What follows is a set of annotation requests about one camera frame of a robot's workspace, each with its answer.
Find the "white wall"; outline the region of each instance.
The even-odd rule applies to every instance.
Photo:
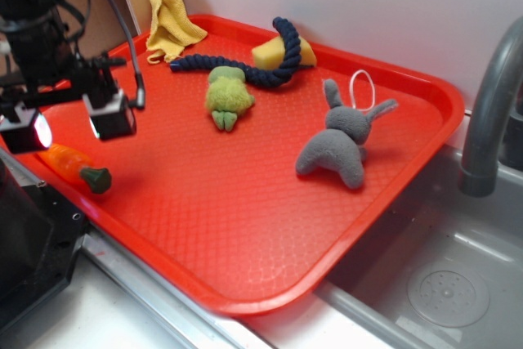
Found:
[[[471,108],[483,73],[523,0],[184,0],[210,13],[272,29],[289,18],[305,38],[453,83]]]

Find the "plastic tray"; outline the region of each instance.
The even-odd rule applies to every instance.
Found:
[[[209,32],[185,54],[223,55],[252,64],[251,49],[277,36],[215,16],[192,16]],[[414,71],[312,44],[314,69],[268,91],[249,86],[256,104],[231,133],[203,107],[208,72],[172,73],[148,65],[147,35],[136,38],[147,109],[134,137],[100,142],[82,102],[46,111],[55,141],[91,155],[114,177],[93,195],[64,183],[31,154],[25,165],[83,208],[91,221],[195,301],[220,313],[274,310],[309,293],[405,188],[463,118],[448,83]],[[114,55],[127,56],[122,46]],[[373,125],[364,187],[348,190],[336,173],[298,177],[294,164],[324,129],[323,80],[334,78],[348,102],[350,76],[365,69],[377,102],[399,108]],[[115,69],[134,96],[132,67]],[[358,78],[366,105],[369,85]]]

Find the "stainless steel sink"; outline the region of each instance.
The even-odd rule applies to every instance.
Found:
[[[459,159],[439,152],[318,290],[394,347],[523,347],[523,177],[468,197]]]

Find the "yellow sponge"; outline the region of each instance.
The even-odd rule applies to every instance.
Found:
[[[316,55],[311,45],[302,37],[300,37],[300,46],[302,55],[300,65],[316,65]],[[284,61],[284,55],[284,40],[280,36],[253,48],[254,65],[258,69],[277,69]]]

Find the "orange carrot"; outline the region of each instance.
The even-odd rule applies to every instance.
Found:
[[[93,168],[92,159],[81,151],[53,143],[48,150],[39,151],[37,156],[71,184],[87,183],[95,194],[103,194],[111,187],[109,170]]]

